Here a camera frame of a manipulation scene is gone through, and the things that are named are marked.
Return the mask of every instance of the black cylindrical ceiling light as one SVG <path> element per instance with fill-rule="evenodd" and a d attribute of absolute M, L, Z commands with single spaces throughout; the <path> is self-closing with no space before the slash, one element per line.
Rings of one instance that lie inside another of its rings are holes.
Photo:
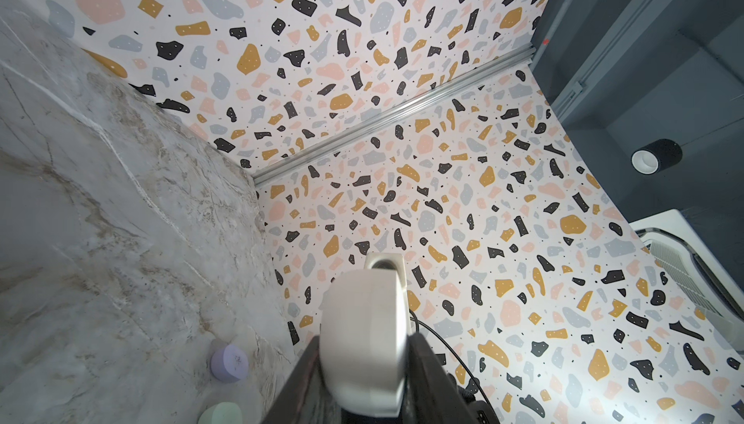
<path fill-rule="evenodd" d="M 639 148 L 630 158 L 635 170 L 647 176 L 668 169 L 680 160 L 682 160 L 682 147 L 667 138 Z"/>

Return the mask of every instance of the lavender round knob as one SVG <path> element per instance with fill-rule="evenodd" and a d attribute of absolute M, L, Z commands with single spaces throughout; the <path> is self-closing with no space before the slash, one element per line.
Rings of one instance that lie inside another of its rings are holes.
<path fill-rule="evenodd" d="M 228 384 L 248 377 L 248 356 L 235 345 L 214 352 L 210 366 L 214 376 Z"/>

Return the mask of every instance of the white rounded casing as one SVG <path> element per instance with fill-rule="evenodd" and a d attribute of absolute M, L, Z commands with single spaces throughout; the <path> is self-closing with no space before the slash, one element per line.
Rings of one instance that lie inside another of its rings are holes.
<path fill-rule="evenodd" d="M 364 269 L 336 277 L 323 305 L 320 360 L 328 391 L 352 413 L 398 416 L 410 330 L 403 257 L 370 253 Z"/>

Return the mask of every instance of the green object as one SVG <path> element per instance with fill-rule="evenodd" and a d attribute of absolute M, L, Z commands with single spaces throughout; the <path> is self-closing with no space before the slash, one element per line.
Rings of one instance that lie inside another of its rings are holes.
<path fill-rule="evenodd" d="M 217 403 L 201 413 L 198 424 L 243 424 L 243 413 L 233 402 Z"/>

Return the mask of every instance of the air conditioner grille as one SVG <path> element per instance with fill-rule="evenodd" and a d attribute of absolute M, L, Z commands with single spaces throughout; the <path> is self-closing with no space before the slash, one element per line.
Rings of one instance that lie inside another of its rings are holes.
<path fill-rule="evenodd" d="M 661 267 L 668 271 L 672 280 L 674 280 L 677 285 L 679 285 L 679 288 L 690 297 L 696 307 L 713 311 L 718 315 L 721 314 L 713 307 L 710 301 L 705 299 L 700 288 L 695 284 L 695 281 L 684 268 L 682 258 L 689 258 L 689 253 L 680 254 L 680 252 L 677 252 L 674 248 L 656 241 L 649 243 L 648 249 L 651 251 L 651 254 L 659 260 Z"/>

